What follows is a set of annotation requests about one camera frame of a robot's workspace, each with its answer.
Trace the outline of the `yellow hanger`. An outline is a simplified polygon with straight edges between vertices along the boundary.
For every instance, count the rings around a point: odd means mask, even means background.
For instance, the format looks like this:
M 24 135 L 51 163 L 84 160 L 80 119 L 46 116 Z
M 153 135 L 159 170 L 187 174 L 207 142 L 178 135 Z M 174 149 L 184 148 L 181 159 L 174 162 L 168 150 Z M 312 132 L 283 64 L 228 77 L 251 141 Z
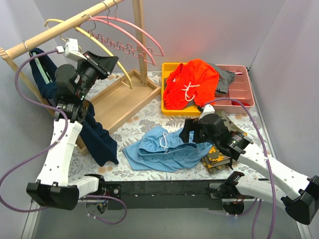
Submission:
M 63 23 L 63 20 L 60 19 L 55 19 L 55 18 L 49 18 L 44 22 L 44 26 L 49 29 L 50 27 L 48 27 L 47 25 L 50 22 L 57 22 L 57 23 Z M 85 30 L 83 30 L 82 28 L 76 26 L 74 27 L 74 29 L 78 32 L 80 32 L 82 35 L 88 37 L 91 41 L 93 41 L 96 45 L 98 45 L 104 52 L 106 52 L 109 56 L 114 56 L 113 53 L 107 48 L 105 47 L 100 41 L 98 41 L 95 37 L 93 37 L 92 34 L 86 32 Z M 131 77 L 129 76 L 128 72 L 126 71 L 126 69 L 124 68 L 124 66 L 121 64 L 120 61 L 117 62 L 117 65 L 119 66 L 119 68 L 121 69 L 121 71 L 124 73 L 124 76 L 126 77 L 126 79 L 128 80 L 128 83 L 125 82 L 125 80 L 121 77 L 120 78 L 120 82 L 122 84 L 124 84 L 126 87 L 129 87 L 130 89 L 133 88 L 133 83 L 131 80 Z

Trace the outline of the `light blue shorts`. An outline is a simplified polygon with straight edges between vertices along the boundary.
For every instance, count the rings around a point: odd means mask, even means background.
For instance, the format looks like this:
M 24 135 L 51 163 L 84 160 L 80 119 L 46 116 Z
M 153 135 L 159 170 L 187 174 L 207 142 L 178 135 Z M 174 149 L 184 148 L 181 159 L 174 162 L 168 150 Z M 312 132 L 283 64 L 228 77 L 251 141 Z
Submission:
M 212 144 L 194 143 L 193 132 L 189 142 L 184 143 L 179 137 L 182 128 L 169 133 L 161 126 L 156 126 L 136 143 L 123 149 L 124 156 L 133 170 L 156 170 L 175 172 L 195 167 L 212 148 Z

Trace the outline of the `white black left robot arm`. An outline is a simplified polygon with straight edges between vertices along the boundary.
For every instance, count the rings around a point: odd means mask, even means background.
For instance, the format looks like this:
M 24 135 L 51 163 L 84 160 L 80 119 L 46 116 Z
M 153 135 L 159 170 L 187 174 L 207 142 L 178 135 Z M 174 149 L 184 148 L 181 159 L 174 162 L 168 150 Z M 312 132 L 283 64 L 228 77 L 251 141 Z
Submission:
M 105 196 L 102 176 L 86 174 L 79 180 L 69 181 L 70 161 L 78 137 L 82 137 L 98 165 L 108 161 L 119 163 L 117 142 L 94 119 L 94 107 L 85 99 L 97 80 L 110 76 L 119 58 L 87 51 L 76 59 L 76 67 L 63 64 L 54 68 L 51 92 L 45 93 L 56 104 L 52 147 L 36 182 L 28 183 L 26 188 L 27 194 L 42 207 L 73 210 L 78 200 L 88 194 L 95 199 Z

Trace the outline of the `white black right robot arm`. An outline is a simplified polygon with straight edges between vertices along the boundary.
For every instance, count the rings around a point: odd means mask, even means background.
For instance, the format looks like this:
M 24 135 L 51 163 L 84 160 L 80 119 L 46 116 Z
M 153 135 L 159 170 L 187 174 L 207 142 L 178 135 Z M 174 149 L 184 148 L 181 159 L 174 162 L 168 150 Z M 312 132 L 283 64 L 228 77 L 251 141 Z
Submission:
M 208 142 L 225 156 L 245 164 L 270 180 L 260 182 L 243 173 L 234 172 L 225 181 L 226 194 L 231 198 L 252 196 L 276 203 L 295 221 L 309 225 L 319 210 L 319 177 L 301 174 L 282 164 L 263 150 L 249 137 L 229 131 L 217 114 L 200 119 L 186 119 L 180 133 L 184 143 Z

